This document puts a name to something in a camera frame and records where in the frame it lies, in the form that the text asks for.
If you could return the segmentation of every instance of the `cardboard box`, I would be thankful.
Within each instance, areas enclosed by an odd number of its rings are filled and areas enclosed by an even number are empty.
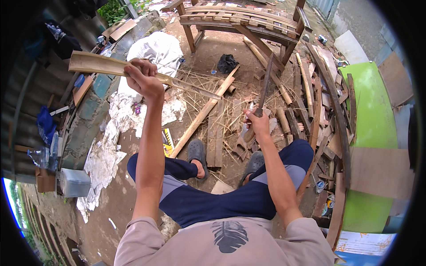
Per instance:
[[[56,177],[55,172],[46,169],[35,167],[35,183],[37,185],[37,192],[51,192],[55,191]]]

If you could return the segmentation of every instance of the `black feather graphic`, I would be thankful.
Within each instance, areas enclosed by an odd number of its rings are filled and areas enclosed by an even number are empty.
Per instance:
[[[214,233],[214,244],[222,253],[232,253],[248,241],[244,226],[235,221],[218,221],[210,227]]]

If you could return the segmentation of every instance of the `concrete block wall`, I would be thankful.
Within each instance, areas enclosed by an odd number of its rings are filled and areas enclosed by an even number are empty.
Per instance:
[[[137,26],[117,42],[111,57],[125,61],[132,44],[155,31],[160,31],[165,26],[166,23],[155,10],[139,17]],[[108,115],[109,98],[117,90],[119,82],[119,76],[97,74],[71,124],[61,167],[83,170],[90,145],[99,132],[99,126]]]

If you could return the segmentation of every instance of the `shirt sleeve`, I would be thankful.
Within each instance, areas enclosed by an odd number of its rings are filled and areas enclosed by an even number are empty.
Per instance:
[[[164,245],[163,235],[151,217],[140,217],[127,224],[118,244],[114,266],[142,265]]]
[[[292,262],[291,265],[333,265],[334,254],[312,218],[298,218],[287,226],[278,245]]]

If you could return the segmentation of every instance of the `blue plastic bag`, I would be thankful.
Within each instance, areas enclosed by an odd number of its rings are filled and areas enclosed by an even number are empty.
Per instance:
[[[53,134],[55,133],[56,123],[50,115],[47,106],[42,106],[40,113],[37,114],[38,134],[43,139],[44,143],[50,145],[52,143]]]

